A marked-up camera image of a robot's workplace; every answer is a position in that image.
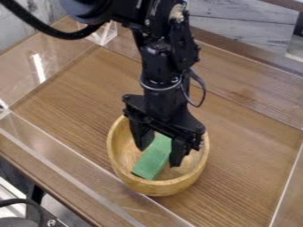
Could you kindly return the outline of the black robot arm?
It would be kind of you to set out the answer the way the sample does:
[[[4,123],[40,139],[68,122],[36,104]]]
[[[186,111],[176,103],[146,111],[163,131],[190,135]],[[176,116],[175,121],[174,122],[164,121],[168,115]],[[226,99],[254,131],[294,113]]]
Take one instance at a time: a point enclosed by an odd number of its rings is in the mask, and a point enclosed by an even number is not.
[[[199,61],[186,0],[60,0],[68,16],[88,25],[119,22],[132,32],[142,56],[140,95],[123,96],[135,145],[146,149],[156,133],[172,140],[170,165],[200,148],[204,125],[190,113],[190,82]]]

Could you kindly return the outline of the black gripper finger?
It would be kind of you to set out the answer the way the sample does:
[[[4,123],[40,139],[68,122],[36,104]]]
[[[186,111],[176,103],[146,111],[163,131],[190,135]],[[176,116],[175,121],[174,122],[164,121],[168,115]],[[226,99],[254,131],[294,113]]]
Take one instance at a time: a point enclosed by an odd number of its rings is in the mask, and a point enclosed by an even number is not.
[[[188,137],[175,137],[172,139],[172,151],[170,154],[170,166],[180,167],[183,163],[183,158],[191,153],[191,150],[199,151],[204,139],[203,134],[194,134]]]
[[[150,119],[130,119],[131,134],[136,147],[143,151],[155,139],[155,132],[151,127]]]

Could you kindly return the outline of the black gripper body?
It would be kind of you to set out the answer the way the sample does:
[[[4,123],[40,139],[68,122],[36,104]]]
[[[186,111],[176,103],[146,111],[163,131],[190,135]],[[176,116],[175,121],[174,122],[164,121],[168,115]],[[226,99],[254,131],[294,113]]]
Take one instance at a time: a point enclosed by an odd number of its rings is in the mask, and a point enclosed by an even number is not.
[[[150,83],[140,78],[143,94],[126,94],[122,98],[128,119],[150,119],[154,132],[167,137],[188,137],[204,134],[206,127],[190,113],[190,75],[182,75],[167,83]]]

